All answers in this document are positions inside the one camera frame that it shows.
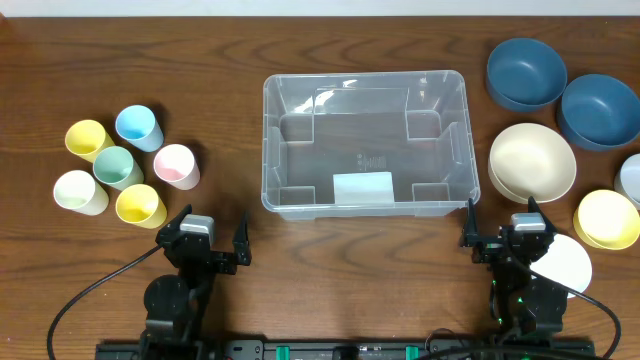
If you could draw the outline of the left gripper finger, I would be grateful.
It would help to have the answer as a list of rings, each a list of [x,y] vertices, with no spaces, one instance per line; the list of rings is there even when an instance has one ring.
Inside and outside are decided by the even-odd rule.
[[[186,205],[172,220],[158,231],[159,238],[179,238],[182,234],[180,224],[185,217],[192,213],[192,205]]]
[[[242,266],[250,266],[252,254],[248,236],[248,213],[245,212],[232,240],[236,263]]]

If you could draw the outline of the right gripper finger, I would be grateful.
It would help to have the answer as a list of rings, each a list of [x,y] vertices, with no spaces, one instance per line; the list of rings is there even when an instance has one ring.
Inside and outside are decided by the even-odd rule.
[[[545,224],[545,231],[549,233],[556,233],[556,227],[553,223],[546,217],[546,215],[541,210],[540,206],[536,202],[533,196],[528,198],[528,212],[529,213],[538,213]]]
[[[472,198],[469,198],[467,201],[466,220],[459,239],[459,246],[474,247],[479,239],[480,235],[478,232],[474,202]]]

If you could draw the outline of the white small bowl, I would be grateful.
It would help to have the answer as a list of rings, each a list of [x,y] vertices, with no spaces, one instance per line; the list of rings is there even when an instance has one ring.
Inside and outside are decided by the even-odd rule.
[[[533,262],[530,269],[581,293],[589,287],[593,275],[587,251],[563,234],[554,236],[547,253]]]

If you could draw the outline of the beige large bowl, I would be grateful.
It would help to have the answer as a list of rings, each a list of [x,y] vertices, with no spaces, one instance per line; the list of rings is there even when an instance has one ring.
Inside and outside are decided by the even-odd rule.
[[[556,131],[536,123],[504,129],[493,141],[488,175],[507,199],[525,204],[529,198],[548,203],[563,197],[577,176],[577,162],[568,142]]]

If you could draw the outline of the yellow small bowl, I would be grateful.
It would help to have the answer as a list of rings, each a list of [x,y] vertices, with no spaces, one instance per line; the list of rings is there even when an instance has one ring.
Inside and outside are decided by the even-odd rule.
[[[591,247],[623,250],[639,238],[639,213],[623,195],[595,190],[580,201],[573,226],[579,238]]]

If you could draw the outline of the dark blue bowl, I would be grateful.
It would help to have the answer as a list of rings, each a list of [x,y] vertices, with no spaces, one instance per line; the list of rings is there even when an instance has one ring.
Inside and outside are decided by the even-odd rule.
[[[533,38],[506,40],[488,57],[487,91],[496,104],[510,111],[538,111],[558,100],[567,83],[561,56]]]
[[[583,75],[564,90],[556,120],[569,143],[589,151],[613,150],[639,136],[639,97],[614,77]]]

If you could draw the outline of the clear plastic storage bin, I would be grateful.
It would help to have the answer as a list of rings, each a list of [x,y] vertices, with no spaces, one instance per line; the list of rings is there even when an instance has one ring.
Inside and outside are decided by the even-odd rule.
[[[393,204],[336,205],[334,174],[390,172]],[[263,85],[263,206],[285,220],[445,216],[481,196],[454,70],[278,74]]]

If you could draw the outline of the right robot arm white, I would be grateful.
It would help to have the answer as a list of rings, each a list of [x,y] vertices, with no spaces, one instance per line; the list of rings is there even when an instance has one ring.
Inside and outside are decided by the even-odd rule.
[[[500,331],[490,337],[496,345],[548,342],[563,328],[567,292],[531,273],[530,265],[547,254],[556,227],[533,198],[528,211],[515,213],[495,236],[479,233],[472,200],[459,245],[472,250],[476,264],[486,264],[493,281],[489,297],[491,316]]]

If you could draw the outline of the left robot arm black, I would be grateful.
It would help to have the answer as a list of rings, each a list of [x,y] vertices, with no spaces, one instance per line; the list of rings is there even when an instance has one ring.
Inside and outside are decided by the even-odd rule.
[[[178,270],[154,279],[144,293],[146,329],[141,335],[142,359],[218,359],[219,343],[201,335],[215,278],[234,275],[251,264],[248,215],[232,239],[231,252],[214,251],[215,222],[183,210],[157,233],[156,243]]]

